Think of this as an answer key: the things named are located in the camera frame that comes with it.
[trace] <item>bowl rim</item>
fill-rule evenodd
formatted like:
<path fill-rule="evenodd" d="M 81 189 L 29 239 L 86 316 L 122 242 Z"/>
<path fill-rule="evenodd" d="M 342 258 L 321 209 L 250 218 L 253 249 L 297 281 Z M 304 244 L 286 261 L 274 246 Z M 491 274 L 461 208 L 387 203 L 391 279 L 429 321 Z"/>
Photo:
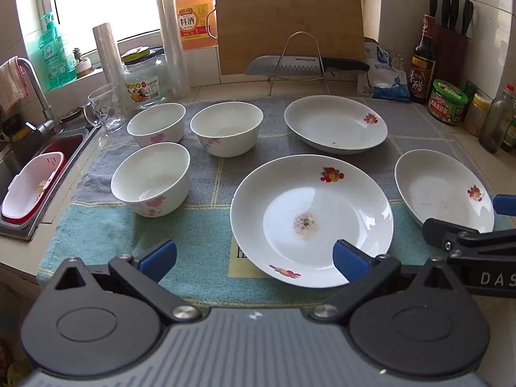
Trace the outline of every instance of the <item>bowl rim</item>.
<path fill-rule="evenodd" d="M 132 132 L 129 131 L 129 125 L 131 125 L 131 122 L 133 122 L 135 120 L 135 118 L 137 118 L 138 116 L 142 115 L 142 113 L 150 112 L 151 109 L 157 108 L 158 106 L 162 106 L 162 105 L 165 105 L 165 104 L 176 104 L 176 105 L 181 106 L 183 108 L 183 114 L 181 115 L 181 117 L 177 121 L 175 121 L 171 125 L 167 125 L 165 128 L 160 129 L 159 131 L 154 131 L 154 132 L 148 133 L 148 134 L 135 134 L 135 133 L 132 133 Z M 141 112 L 139 112 L 136 115 L 134 115 L 131 118 L 131 120 L 127 123 L 127 133 L 129 135 L 131 135 L 132 137 L 149 137 L 149 135 L 158 134 L 158 133 L 163 132 L 164 130 L 166 130 L 166 129 L 176 125 L 177 123 L 179 123 L 180 121 L 182 121 L 184 119 L 185 115 L 186 115 L 186 108 L 184 107 L 184 105 L 182 105 L 180 103 L 160 103 L 160 104 L 156 104 L 155 106 L 151 106 L 150 108 L 142 110 Z"/>
<path fill-rule="evenodd" d="M 118 197 L 115 195 L 115 193 L 113 192 L 113 180 L 114 180 L 114 177 L 116 176 L 118 170 L 123 166 L 123 164 L 128 161 L 132 156 L 135 156 L 137 154 L 139 154 L 140 156 L 142 155 L 140 152 L 143 151 L 143 150 L 149 150 L 150 148 L 154 147 L 156 148 L 156 146 L 164 146 L 164 145 L 169 145 L 169 146 L 179 146 L 181 147 L 181 149 L 186 152 L 187 156 L 188 156 L 188 162 L 186 164 L 186 168 L 184 170 L 184 172 L 181 174 L 181 176 L 173 183 L 171 184 L 168 188 L 162 190 L 161 192 L 159 192 L 158 194 L 154 195 L 154 196 L 151 196 L 151 197 L 148 197 L 146 199 L 140 199 L 140 200 L 137 200 L 137 201 L 128 201 L 128 200 L 125 200 L 125 199 L 122 199 L 121 197 Z M 113 176 L 111 178 L 111 183 L 110 183 L 110 188 L 111 188 L 111 193 L 113 194 L 113 196 L 118 199 L 119 201 L 122 201 L 126 204 L 139 204 L 141 202 L 147 202 L 148 200 L 151 200 L 155 197 L 158 197 L 158 196 L 161 196 L 163 195 L 167 190 L 170 190 L 172 189 L 175 185 L 177 185 L 177 183 L 185 176 L 186 173 L 188 173 L 189 169 L 190 169 L 190 163 L 192 161 L 192 157 L 190 156 L 190 152 L 186 149 L 186 147 L 183 147 L 181 144 L 177 144 L 175 142 L 158 142 L 156 144 L 151 144 L 151 145 L 147 145 L 146 147 L 143 147 L 143 148 L 140 148 L 138 151 L 132 153 L 128 158 L 126 158 L 124 161 L 122 161 L 122 163 L 120 163 L 120 166 L 117 167 L 117 170 L 114 171 L 113 173 Z"/>
<path fill-rule="evenodd" d="M 405 204 L 405 206 L 409 209 L 409 211 L 413 214 L 414 217 L 417 218 L 417 223 L 419 225 L 423 225 L 424 222 L 421 220 L 421 217 L 420 215 L 412 208 L 412 206 L 408 203 L 408 200 L 406 199 L 405 195 L 403 194 L 401 188 L 399 187 L 399 182 L 398 182 L 398 166 L 401 162 L 401 160 L 406 157 L 407 155 L 416 155 L 417 153 L 419 154 L 422 154 L 422 152 L 426 152 L 426 153 L 434 153 L 434 154 L 437 154 L 439 157 L 447 157 L 449 158 L 450 160 L 453 160 L 455 161 L 455 163 L 458 163 L 462 166 L 462 168 L 464 168 L 468 173 L 471 174 L 471 176 L 473 176 L 473 178 L 478 181 L 479 185 L 482 187 L 482 189 L 484 189 L 484 192 L 487 194 L 488 196 L 488 199 L 489 199 L 489 203 L 491 203 L 491 205 L 493 204 L 493 201 L 491 200 L 491 196 L 489 196 L 489 192 L 488 190 L 486 189 L 486 187 L 484 186 L 484 184 L 481 182 L 481 180 L 475 175 L 475 173 L 473 173 L 466 165 L 462 164 L 459 160 L 451 157 L 451 156 L 448 156 L 447 154 L 444 154 L 440 151 L 435 151 L 435 150 L 429 150 L 427 148 L 419 148 L 417 150 L 410 150 L 410 151 L 407 151 L 406 153 L 404 153 L 403 155 L 400 156 L 400 158 L 398 158 L 398 161 L 396 161 L 396 165 L 394 166 L 394 181 L 396 181 L 396 187 L 398 188 L 398 192 L 399 194 L 401 195 L 402 199 L 403 199 L 403 203 Z M 491 208 L 491 212 L 493 214 L 493 227 L 494 227 L 494 209 Z"/>
<path fill-rule="evenodd" d="M 235 202 L 235 199 L 237 197 L 237 194 L 238 194 L 238 191 L 242 191 L 242 185 L 243 183 L 253 174 L 255 173 L 257 170 L 261 169 L 261 168 L 265 168 L 265 166 L 269 166 L 271 163 L 275 163 L 277 161 L 281 161 L 281 160 L 284 160 L 285 158 L 291 158 L 291 157 L 301 157 L 301 158 L 313 158 L 313 157 L 320 157 L 320 158 L 329 158 L 331 159 L 332 161 L 338 161 L 338 162 L 341 162 L 341 163 L 345 163 L 347 166 L 349 166 L 350 168 L 352 169 L 356 169 L 358 170 L 360 173 L 364 174 L 366 176 L 366 178 L 371 181 L 373 184 L 375 184 L 378 189 L 380 190 L 380 192 L 383 194 L 383 198 L 385 199 L 385 201 L 387 202 L 387 206 L 389 208 L 389 212 L 391 214 L 391 227 L 390 227 L 390 231 L 391 231 L 391 238 L 389 240 L 389 245 L 388 245 L 388 248 L 387 248 L 387 253 L 389 252 L 389 249 L 392 247 L 392 241 L 394 239 L 394 214 L 393 214 L 393 211 L 392 211 L 392 207 L 391 207 L 391 203 L 389 202 L 389 198 L 387 198 L 387 195 L 385 194 L 385 192 L 383 191 L 383 189 L 380 187 L 380 185 L 375 181 L 375 179 L 373 179 L 371 176 L 369 176 L 365 171 L 363 171 L 362 169 L 358 168 L 357 166 L 351 164 L 351 163 L 348 163 L 347 161 L 344 161 L 344 160 L 340 160 L 338 158 L 334 158 L 334 157 L 329 157 L 329 156 L 324 156 L 324 155 L 321 155 L 321 154 L 295 154 L 295 155 L 292 155 L 292 156 L 283 156 L 283 157 L 279 157 L 279 158 L 275 158 L 274 160 L 270 160 L 270 161 L 267 161 L 267 163 L 264 163 L 262 165 L 260 165 L 259 167 L 257 167 L 256 169 L 254 169 L 253 171 L 251 171 L 243 180 L 242 182 L 238 185 L 235 193 L 233 194 L 233 199 L 231 199 L 231 206 L 230 206 L 230 213 L 229 213 L 229 218 L 230 218 L 230 226 L 231 226 L 231 232 L 233 233 L 233 237 L 235 238 L 235 241 L 237 242 L 237 244 L 239 245 L 239 247 L 241 248 L 242 252 L 243 252 L 243 248 L 242 248 L 242 245 L 241 243 L 238 241 L 238 238 L 236 236 L 236 233 L 235 233 L 235 230 L 234 230 L 234 223 L 233 223 L 233 215 L 236 214 L 235 210 L 234 210 L 234 202 Z M 282 281 L 282 282 L 285 282 L 289 285 L 294 285 L 294 286 L 299 286 L 299 287 L 303 287 L 303 288 L 314 288 L 313 286 L 310 286 L 309 284 L 304 284 L 301 281 L 297 281 L 297 280 L 292 280 L 292 281 L 283 281 L 282 279 L 279 279 L 278 276 L 275 274 L 275 272 L 271 271 L 270 268 L 268 267 L 261 267 L 259 265 L 257 265 L 251 258 L 249 258 L 249 260 L 253 263 L 254 266 L 256 266 L 257 268 L 259 268 L 261 271 L 263 271 L 264 273 L 268 274 L 269 276 L 271 276 L 272 278 L 275 278 L 277 279 L 278 281 Z M 319 289 L 319 288 L 334 288 L 334 287 L 337 287 L 337 286 L 342 286 L 342 284 L 338 284 L 338 285 L 328 285 L 328 286 L 325 286 L 325 287 L 318 287 L 318 288 L 314 288 L 314 289 Z"/>
<path fill-rule="evenodd" d="M 258 122 L 256 125 L 254 125 L 252 128 L 249 128 L 249 129 L 247 129 L 247 130 L 245 130 L 245 131 L 243 131 L 243 132 L 240 132 L 240 133 L 231 134 L 231 135 L 224 135 L 223 137 L 217 137 L 216 135 L 203 135 L 203 134 L 200 134 L 200 133 L 195 132 L 195 130 L 194 130 L 193 126 L 192 126 L 192 123 L 194 122 L 194 120 L 195 120 L 195 118 L 197 117 L 197 115 L 201 114 L 202 112 L 204 112 L 204 111 L 205 111 L 205 110 L 207 110 L 207 109 L 210 109 L 210 108 L 213 108 L 213 107 L 216 107 L 216 106 L 220 106 L 221 104 L 233 104 L 233 103 L 246 104 L 246 105 L 248 105 L 248 106 L 251 106 L 251 107 L 253 107 L 255 110 L 257 109 L 257 110 L 260 112 L 260 114 L 261 114 L 261 116 L 262 116 L 262 117 L 260 118 L 259 122 Z M 220 102 L 220 103 L 211 104 L 211 105 L 209 105 L 209 106 L 205 107 L 204 109 L 200 110 L 199 112 L 195 113 L 195 115 L 193 116 L 192 120 L 190 121 L 190 129 L 191 129 L 191 130 L 192 130 L 192 132 L 193 132 L 195 135 L 197 135 L 198 137 L 203 137 L 203 138 L 218 138 L 218 139 L 222 140 L 222 139 L 225 139 L 225 138 L 231 138 L 231 137 L 236 137 L 237 135 L 246 134 L 246 133 L 248 133 L 248 132 L 251 132 L 252 130 L 255 130 L 256 128 L 258 128 L 258 127 L 262 124 L 262 122 L 263 122 L 263 117 L 264 117 L 264 115 L 263 115 L 263 111 L 262 111 L 259 107 L 257 107 L 255 104 L 248 103 L 248 102 L 240 102 L 240 101 L 238 101 L 238 100 L 231 100 L 230 102 Z"/>
<path fill-rule="evenodd" d="M 317 142 L 317 141 L 314 141 L 312 140 L 311 138 L 308 138 L 306 135 L 303 135 L 301 132 L 295 130 L 293 128 L 293 126 L 288 122 L 288 119 L 287 119 L 287 112 L 289 110 L 289 108 L 296 102 L 298 102 L 299 100 L 303 100 L 303 99 L 308 99 L 308 98 L 331 98 L 333 100 L 336 100 L 336 99 L 345 99 L 345 100 L 350 100 L 351 102 L 356 102 L 358 104 L 361 104 L 362 106 L 364 106 L 365 108 L 367 108 L 370 112 L 372 112 L 377 118 L 381 119 L 381 121 L 384 123 L 385 125 L 385 137 L 383 138 L 383 140 L 381 140 L 379 143 L 375 144 L 375 145 L 368 145 L 368 146 L 364 146 L 364 147 L 356 147 L 356 148 L 337 148 L 337 147 L 332 147 L 332 146 L 329 146 L 329 145 L 326 145 L 326 144 L 322 144 L 320 142 Z M 321 147 L 325 147 L 325 148 L 331 148 L 332 150 L 339 150 L 339 151 L 342 151 L 342 152 L 347 152 L 347 151 L 356 151 L 356 150 L 369 150 L 370 148 L 374 148 L 374 147 L 377 147 L 379 146 L 381 143 L 383 143 L 388 135 L 389 135 L 389 128 L 387 126 L 387 124 L 385 123 L 385 121 L 383 120 L 383 118 L 375 111 L 373 110 L 372 108 L 370 108 L 369 106 L 363 104 L 363 103 L 360 103 L 358 102 L 357 100 L 353 100 L 353 99 L 350 99 L 349 97 L 342 97 L 342 96 L 334 96 L 334 95 L 329 95 L 329 94 L 318 94 L 318 95 L 312 95 L 312 96 L 306 96 L 306 97 L 300 97 L 299 99 L 296 99 L 294 100 L 293 102 L 289 103 L 288 106 L 285 108 L 285 113 L 283 113 L 283 118 L 285 119 L 285 123 L 287 124 L 287 126 L 289 127 L 289 129 L 294 133 L 296 134 L 298 137 L 304 139 L 304 140 L 307 140 L 307 141 L 310 141 L 311 143 L 313 144 L 316 144 L 316 145 L 319 145 Z"/>

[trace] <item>gray ribbed surface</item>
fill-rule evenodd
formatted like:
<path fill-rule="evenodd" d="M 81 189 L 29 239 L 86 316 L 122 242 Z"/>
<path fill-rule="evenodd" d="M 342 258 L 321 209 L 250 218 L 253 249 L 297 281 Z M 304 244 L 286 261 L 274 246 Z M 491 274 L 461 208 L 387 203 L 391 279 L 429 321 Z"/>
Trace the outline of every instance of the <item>gray ribbed surface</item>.
<path fill-rule="evenodd" d="M 256 312 L 262 314 L 258 319 Z M 95 381 L 36 373 L 26 387 L 405 387 L 429 383 L 380 374 L 339 327 L 315 324 L 298 309 L 213 309 L 202 322 L 173 327 L 145 362 Z M 485 387 L 473 374 L 432 387 Z"/>

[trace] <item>teal fabric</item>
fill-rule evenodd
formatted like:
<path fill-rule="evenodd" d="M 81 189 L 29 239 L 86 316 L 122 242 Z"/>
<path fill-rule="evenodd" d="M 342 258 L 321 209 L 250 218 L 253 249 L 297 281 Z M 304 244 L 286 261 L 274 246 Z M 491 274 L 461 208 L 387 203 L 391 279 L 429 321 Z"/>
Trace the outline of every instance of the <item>teal fabric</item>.
<path fill-rule="evenodd" d="M 250 100 L 264 112 L 259 140 L 248 153 L 220 160 L 207 154 L 194 135 L 181 143 L 192 156 L 191 189 L 184 204 L 160 218 L 144 218 L 131 212 L 111 194 L 109 183 L 117 166 L 138 147 L 125 130 L 115 133 L 78 185 L 71 205 L 39 266 L 44 284 L 59 264 L 78 256 L 86 264 L 107 263 L 120 253 L 138 255 L 159 240 L 176 242 L 177 263 L 161 284 L 195 304 L 257 306 L 300 305 L 321 301 L 335 289 L 307 289 L 273 278 L 230 278 L 232 232 L 229 207 L 242 179 L 261 164 L 285 155 L 319 151 L 292 135 L 283 120 L 294 98 Z M 388 139 L 372 150 L 354 156 L 336 156 L 365 171 L 382 188 L 394 215 L 391 255 L 408 265 L 421 265 L 443 252 L 425 244 L 421 228 L 409 215 L 394 181 L 394 165 L 402 153 L 415 148 L 441 151 L 458 159 L 487 185 L 460 145 L 417 104 L 361 100 L 382 116 Z M 187 105 L 189 120 L 208 103 Z M 495 217 L 495 229 L 512 227 L 507 217 Z"/>

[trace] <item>faucet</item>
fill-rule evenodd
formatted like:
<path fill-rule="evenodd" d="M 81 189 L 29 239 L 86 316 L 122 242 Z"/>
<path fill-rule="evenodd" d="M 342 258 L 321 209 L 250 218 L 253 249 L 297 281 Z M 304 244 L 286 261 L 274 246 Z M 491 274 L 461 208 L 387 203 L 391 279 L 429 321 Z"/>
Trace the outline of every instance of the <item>faucet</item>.
<path fill-rule="evenodd" d="M 45 115 L 45 121 L 38 126 L 32 126 L 27 123 L 27 126 L 31 128 L 32 130 L 38 130 L 42 134 L 58 134 L 61 131 L 63 131 L 63 126 L 61 125 L 61 122 L 57 115 L 52 110 L 52 106 L 48 103 L 48 100 L 46 99 L 45 94 L 43 93 L 43 90 L 41 89 L 41 86 L 38 81 L 38 77 L 35 75 L 34 67 L 30 63 L 28 59 L 25 58 L 18 58 L 18 64 L 27 71 L 27 74 L 29 76 L 29 80 L 32 83 L 34 87 L 34 91 L 36 96 L 39 99 L 39 102 L 41 103 L 43 107 L 43 115 Z"/>

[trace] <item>green dish soap bottle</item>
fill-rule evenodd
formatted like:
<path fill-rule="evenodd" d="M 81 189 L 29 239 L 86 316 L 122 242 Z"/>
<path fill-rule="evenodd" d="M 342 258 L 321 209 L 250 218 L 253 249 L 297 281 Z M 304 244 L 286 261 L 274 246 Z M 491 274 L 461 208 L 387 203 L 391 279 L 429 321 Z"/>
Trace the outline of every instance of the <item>green dish soap bottle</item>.
<path fill-rule="evenodd" d="M 72 81 L 77 77 L 73 63 L 66 58 L 63 35 L 54 23 L 52 13 L 42 16 L 46 21 L 46 32 L 39 38 L 39 49 L 45 61 L 51 89 Z"/>

